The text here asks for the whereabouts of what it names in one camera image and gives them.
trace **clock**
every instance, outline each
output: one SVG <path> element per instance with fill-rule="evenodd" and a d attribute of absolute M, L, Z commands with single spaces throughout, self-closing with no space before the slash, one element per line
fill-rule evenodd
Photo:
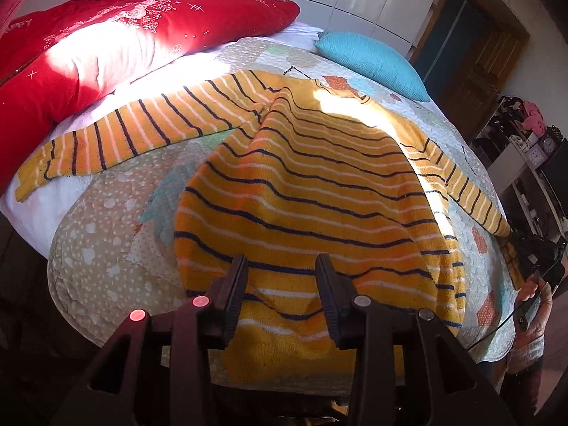
<path fill-rule="evenodd" d="M 548 126 L 544 135 L 539 139 L 539 145 L 547 157 L 556 152 L 562 142 L 562 134 L 556 126 Z"/>
<path fill-rule="evenodd" d="M 535 168 L 541 166 L 548 159 L 548 155 L 545 154 L 540 145 L 536 143 L 525 153 L 526 158 Z"/>

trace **white sheet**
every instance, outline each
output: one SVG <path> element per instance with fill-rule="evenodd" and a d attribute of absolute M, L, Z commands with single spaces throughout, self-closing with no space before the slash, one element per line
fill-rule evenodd
<path fill-rule="evenodd" d="M 267 38 L 315 52 L 313 44 L 317 40 L 317 33 L 321 31 L 322 29 L 294 22 L 282 32 Z M 119 86 L 114 93 L 97 101 L 84 112 L 61 122 L 44 142 L 89 126 L 113 110 L 137 99 L 223 75 L 226 73 L 223 71 L 223 65 L 211 61 L 228 45 L 231 44 L 221 45 L 204 53 L 183 56 L 131 84 Z M 95 176 L 56 178 L 34 191 L 25 202 L 19 203 L 14 197 L 18 187 L 18 177 L 15 176 L 4 195 L 0 197 L 0 211 L 26 242 L 47 258 L 59 223 L 89 186 L 93 177 Z"/>

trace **person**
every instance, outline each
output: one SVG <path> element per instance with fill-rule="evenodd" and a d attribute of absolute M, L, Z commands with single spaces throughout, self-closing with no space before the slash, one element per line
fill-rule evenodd
<path fill-rule="evenodd" d="M 530 276 L 519 290 L 515 308 L 539 293 L 541 304 L 526 331 L 515 322 L 515 341 L 507 355 L 507 372 L 499 395 L 519 426 L 530 424 L 536 414 L 542 376 L 544 330 L 552 312 L 552 289 L 542 278 Z"/>

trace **yellow striped sweater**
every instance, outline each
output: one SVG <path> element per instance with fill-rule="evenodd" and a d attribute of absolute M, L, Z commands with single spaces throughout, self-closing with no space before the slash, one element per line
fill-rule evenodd
<path fill-rule="evenodd" d="M 506 238 L 510 227 L 436 143 L 367 96 L 231 73 L 47 143 L 19 170 L 16 196 L 231 128 L 181 194 L 174 248 L 190 295 L 235 254 L 249 259 L 239 327 L 223 354 L 235 381 L 352 370 L 351 354 L 327 336 L 312 272 L 321 252 L 360 293 L 402 312 L 430 308 L 457 332 L 465 272 L 448 196 L 490 233 Z"/>

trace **red led light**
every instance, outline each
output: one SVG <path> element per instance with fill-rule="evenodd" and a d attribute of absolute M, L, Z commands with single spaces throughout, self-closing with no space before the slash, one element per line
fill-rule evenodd
<path fill-rule="evenodd" d="M 134 309 L 130 313 L 130 320 L 133 320 L 134 322 L 138 322 L 139 320 L 142 320 L 144 317 L 146 317 L 146 311 L 143 311 L 142 309 Z"/>
<path fill-rule="evenodd" d="M 193 305 L 195 307 L 205 307 L 207 304 L 209 304 L 209 298 L 206 296 L 196 296 L 193 299 Z"/>

